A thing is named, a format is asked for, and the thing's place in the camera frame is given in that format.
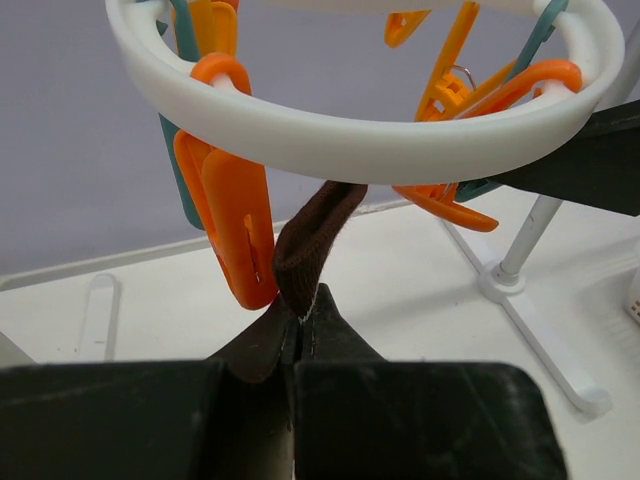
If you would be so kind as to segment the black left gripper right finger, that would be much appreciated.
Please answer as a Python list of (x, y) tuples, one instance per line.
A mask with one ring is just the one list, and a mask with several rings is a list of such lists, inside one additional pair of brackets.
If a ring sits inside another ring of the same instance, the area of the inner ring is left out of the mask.
[(299, 479), (565, 479), (544, 397), (500, 362), (388, 361), (318, 289), (294, 368)]

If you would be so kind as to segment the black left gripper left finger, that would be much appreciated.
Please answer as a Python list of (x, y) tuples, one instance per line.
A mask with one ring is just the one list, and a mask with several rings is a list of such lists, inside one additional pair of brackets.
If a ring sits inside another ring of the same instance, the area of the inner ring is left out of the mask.
[(39, 365), (1, 373), (5, 479), (288, 479), (276, 300), (204, 360)]

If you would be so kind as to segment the orange brown sock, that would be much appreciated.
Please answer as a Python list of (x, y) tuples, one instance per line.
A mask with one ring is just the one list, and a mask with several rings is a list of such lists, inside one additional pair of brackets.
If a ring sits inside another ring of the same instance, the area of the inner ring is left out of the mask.
[(320, 276), (337, 235), (367, 190), (365, 184), (327, 181), (282, 228), (272, 257), (278, 295), (213, 355), (236, 378), (261, 383), (288, 354), (295, 360), (319, 355), (322, 324), (340, 319)]

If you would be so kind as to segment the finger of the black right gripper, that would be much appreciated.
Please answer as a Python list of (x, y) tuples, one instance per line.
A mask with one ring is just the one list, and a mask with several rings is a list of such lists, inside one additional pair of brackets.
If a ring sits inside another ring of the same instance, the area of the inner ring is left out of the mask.
[(523, 191), (606, 211), (639, 214), (639, 102), (591, 115), (566, 144), (491, 178)]

